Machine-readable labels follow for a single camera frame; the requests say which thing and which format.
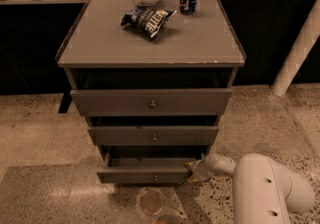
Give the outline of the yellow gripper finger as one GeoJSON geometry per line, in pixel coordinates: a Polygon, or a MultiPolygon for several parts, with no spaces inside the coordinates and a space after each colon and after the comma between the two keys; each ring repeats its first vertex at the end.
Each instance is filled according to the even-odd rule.
{"type": "Polygon", "coordinates": [[[189,183],[197,183],[197,182],[207,182],[211,179],[211,177],[203,177],[203,176],[194,176],[191,175],[187,178],[187,182],[189,183]]]}
{"type": "Polygon", "coordinates": [[[200,161],[196,160],[196,161],[192,161],[192,162],[186,163],[185,166],[189,171],[193,172],[193,171],[198,169],[198,164],[199,163],[200,163],[200,161]]]}

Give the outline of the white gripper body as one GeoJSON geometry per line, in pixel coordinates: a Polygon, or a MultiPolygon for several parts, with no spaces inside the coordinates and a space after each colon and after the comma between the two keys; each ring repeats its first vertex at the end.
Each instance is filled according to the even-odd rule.
{"type": "Polygon", "coordinates": [[[204,160],[197,160],[191,164],[194,179],[209,179],[213,173],[208,169],[204,160]]]}

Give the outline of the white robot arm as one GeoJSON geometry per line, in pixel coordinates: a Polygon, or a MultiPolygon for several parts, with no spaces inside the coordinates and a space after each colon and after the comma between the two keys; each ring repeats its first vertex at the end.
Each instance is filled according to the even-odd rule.
{"type": "Polygon", "coordinates": [[[215,174],[233,179],[234,224],[291,224],[289,213],[305,213],[315,204],[307,179],[265,155],[251,153],[238,162],[216,153],[186,163],[189,182],[215,174]]]}

